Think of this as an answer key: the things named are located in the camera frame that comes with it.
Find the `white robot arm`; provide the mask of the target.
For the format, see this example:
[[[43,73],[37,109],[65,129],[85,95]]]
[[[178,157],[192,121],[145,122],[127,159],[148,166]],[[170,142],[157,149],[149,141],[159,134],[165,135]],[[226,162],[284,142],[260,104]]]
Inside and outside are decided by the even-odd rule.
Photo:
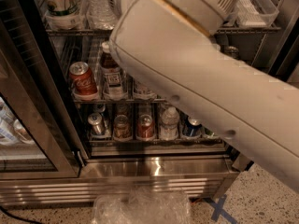
[[[216,49],[237,0],[132,0],[112,57],[170,104],[299,191],[299,90]]]

